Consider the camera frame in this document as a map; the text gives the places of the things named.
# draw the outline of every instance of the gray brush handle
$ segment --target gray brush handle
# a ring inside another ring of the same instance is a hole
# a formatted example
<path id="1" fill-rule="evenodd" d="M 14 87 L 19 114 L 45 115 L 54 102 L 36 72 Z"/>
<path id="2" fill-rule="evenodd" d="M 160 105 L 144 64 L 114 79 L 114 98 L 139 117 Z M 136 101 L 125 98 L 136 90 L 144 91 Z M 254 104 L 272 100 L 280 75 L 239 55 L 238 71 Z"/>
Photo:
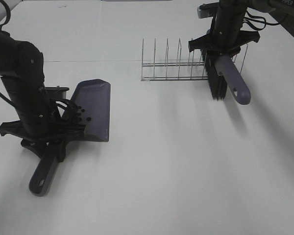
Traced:
<path id="1" fill-rule="evenodd" d="M 240 104 L 250 103 L 250 91 L 229 55 L 222 55 L 215 61 L 219 75 L 223 75 L 235 100 Z"/>

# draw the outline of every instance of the metal wire rack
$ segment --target metal wire rack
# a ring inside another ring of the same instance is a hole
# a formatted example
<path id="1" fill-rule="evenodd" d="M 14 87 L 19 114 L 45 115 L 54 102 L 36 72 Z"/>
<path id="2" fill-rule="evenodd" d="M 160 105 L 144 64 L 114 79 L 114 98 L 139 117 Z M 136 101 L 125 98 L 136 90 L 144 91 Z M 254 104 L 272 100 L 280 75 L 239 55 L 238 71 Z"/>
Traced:
<path id="1" fill-rule="evenodd" d="M 176 58 L 169 59 L 169 40 L 166 42 L 166 51 L 164 60 L 156 60 L 157 47 L 156 39 L 154 39 L 153 46 L 153 59 L 145 61 L 144 58 L 144 39 L 142 45 L 142 81 L 202 81 L 208 80 L 207 73 L 205 71 L 205 63 L 200 50 L 196 50 L 188 54 L 188 59 L 182 59 L 182 43 L 181 39 L 178 40 L 178 47 Z M 248 45 L 246 44 L 246 50 L 242 65 L 240 67 L 240 73 L 242 73 Z M 238 55 L 232 58 L 236 64 Z"/>

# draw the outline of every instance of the white tabletop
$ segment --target white tabletop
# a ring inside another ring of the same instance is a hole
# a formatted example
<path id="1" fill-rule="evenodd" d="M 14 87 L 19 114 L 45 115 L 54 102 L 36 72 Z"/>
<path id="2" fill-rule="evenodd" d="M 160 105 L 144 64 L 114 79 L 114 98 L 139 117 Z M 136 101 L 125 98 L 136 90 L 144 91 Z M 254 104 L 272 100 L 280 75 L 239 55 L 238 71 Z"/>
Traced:
<path id="1" fill-rule="evenodd" d="M 0 137 L 0 234 L 294 235 L 294 38 L 268 27 L 249 44 L 247 106 L 230 93 L 212 100 L 207 82 L 140 81 L 142 38 L 203 35 L 201 3 L 24 1 L 12 11 L 5 30 L 44 53 L 46 86 L 70 97 L 79 81 L 111 83 L 110 141 L 70 143 L 50 192 L 35 197 L 39 159 Z M 0 100 L 0 124 L 13 120 Z"/>

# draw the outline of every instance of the white table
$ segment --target white table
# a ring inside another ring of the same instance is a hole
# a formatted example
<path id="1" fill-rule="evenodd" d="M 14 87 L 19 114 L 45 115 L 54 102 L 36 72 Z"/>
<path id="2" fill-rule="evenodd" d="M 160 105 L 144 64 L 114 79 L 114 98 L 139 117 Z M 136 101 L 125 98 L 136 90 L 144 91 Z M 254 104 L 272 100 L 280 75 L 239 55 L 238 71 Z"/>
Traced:
<path id="1" fill-rule="evenodd" d="M 70 97 L 81 80 L 111 83 L 110 142 L 70 143 L 39 198 L 27 188 L 39 159 L 0 137 L 0 235 L 294 235 L 291 35 L 268 27 L 249 44 L 247 106 L 230 93 L 212 100 L 206 82 L 140 81 L 142 38 L 201 36 L 211 20 L 197 19 L 202 3 L 24 1 L 12 11 L 5 30 L 44 53 L 46 86 Z M 0 100 L 0 124 L 13 120 Z"/>

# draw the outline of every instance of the brush handle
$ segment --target brush handle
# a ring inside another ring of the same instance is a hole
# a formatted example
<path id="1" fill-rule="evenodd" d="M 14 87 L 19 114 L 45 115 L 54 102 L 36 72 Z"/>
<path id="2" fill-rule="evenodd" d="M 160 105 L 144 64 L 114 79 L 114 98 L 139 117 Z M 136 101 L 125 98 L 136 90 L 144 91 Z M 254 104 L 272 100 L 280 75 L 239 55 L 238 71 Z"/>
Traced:
<path id="1" fill-rule="evenodd" d="M 251 95 L 248 86 L 235 67 L 229 55 L 222 55 L 215 61 L 218 75 L 223 75 L 235 100 L 240 104 L 249 104 Z"/>

